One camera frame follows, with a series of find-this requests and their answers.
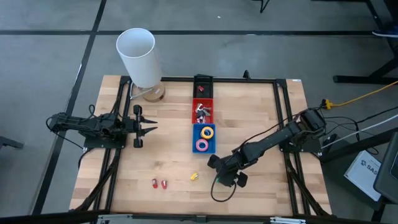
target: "concrete floor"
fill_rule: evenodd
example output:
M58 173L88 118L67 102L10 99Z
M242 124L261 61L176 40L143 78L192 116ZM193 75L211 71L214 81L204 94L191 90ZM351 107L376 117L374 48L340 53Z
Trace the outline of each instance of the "concrete floor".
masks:
M382 1L373 1L381 19L389 20ZM0 2L1 29L91 30L100 1ZM376 25L363 3L271 0L263 14L249 0L158 1L108 0L99 30L143 27L150 30L372 30ZM103 75L127 75L115 49L116 35L97 36L73 114L87 116L95 103ZM392 58L384 39L376 37L304 37L254 35L157 35L166 75L204 73L255 78L302 79L309 106L323 98L350 100L379 85L336 84L333 75L365 76ZM0 151L0 217L30 213L54 136L44 125L63 111L88 41L87 35L0 35L0 135L24 142L21 151ZM396 105L392 87L325 116L362 119ZM362 127L394 114L377 117ZM372 130L395 127L397 121ZM348 134L337 129L339 135ZM83 144L83 138L67 137ZM385 146L378 147L382 159ZM64 143L44 213L68 210L81 151ZM343 218L370 220L373 211L325 177L333 213ZM383 221L398 223L398 206L388 205ZM155 223L160 221L135 221Z

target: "yellow tape roll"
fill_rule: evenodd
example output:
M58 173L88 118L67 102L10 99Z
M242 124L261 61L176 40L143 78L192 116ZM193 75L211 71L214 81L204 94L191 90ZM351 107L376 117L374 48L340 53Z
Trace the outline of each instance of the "yellow tape roll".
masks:
M211 128L211 127L204 127L204 128L201 130L201 133L200 133L200 136L201 136L203 139L206 139L206 140L211 139L211 138L213 137L213 135L214 135L214 131L213 131L213 128Z

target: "wooden table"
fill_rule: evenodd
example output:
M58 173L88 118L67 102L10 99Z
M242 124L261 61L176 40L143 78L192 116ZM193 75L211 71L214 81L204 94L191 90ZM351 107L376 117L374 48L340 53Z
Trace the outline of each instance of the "wooden table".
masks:
M104 76L96 104L97 115L111 110L120 78ZM287 84L293 114L304 110L307 103L301 81L287 80ZM248 183L245 188L237 187L231 200L218 203L211 199L210 186L216 172L206 165L210 155L192 153L193 83L164 82L164 85L166 95L160 102L149 103L142 98L132 101L132 105L140 104L143 115L157 121L159 128L143 138L144 147L140 149L133 148L133 135L127 138L127 146L121 153L111 211L291 216L285 164L278 147L266 151L256 165L245 170ZM284 105L282 90L280 97ZM132 105L129 114L134 117ZM246 138L278 122L273 87L267 83L214 83L214 110L216 155L220 157L230 155L231 150ZM103 155L104 149L94 149L82 160L70 208L79 206L97 184ZM319 161L307 153L301 153L301 161L308 189L323 209L331 212ZM190 176L194 172L198 172L199 179L192 181ZM167 190L161 186L154 189L153 178L159 184L161 180L167 180ZM215 197L226 198L231 190L216 184ZM107 191L108 186L105 186L100 208L104 208ZM299 192L296 187L298 207L302 212Z

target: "small red cap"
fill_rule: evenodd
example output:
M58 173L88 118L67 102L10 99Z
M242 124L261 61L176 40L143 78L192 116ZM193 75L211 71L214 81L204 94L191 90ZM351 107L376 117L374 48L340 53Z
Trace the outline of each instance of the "small red cap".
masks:
M154 188L157 188L157 181L156 181L156 179L152 179L152 186L153 186Z
M167 181L166 180L162 180L162 187L163 187L163 189L167 188Z

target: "blue bin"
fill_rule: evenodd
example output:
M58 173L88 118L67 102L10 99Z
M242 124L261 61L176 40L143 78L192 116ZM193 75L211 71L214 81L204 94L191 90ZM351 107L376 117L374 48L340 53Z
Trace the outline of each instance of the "blue bin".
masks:
M205 152L197 150L197 141L201 139L200 132L204 127L211 127L214 130L214 135L211 139L207 140L209 147ZM192 152L198 154L215 154L216 153L216 125L215 124L194 124L192 136Z

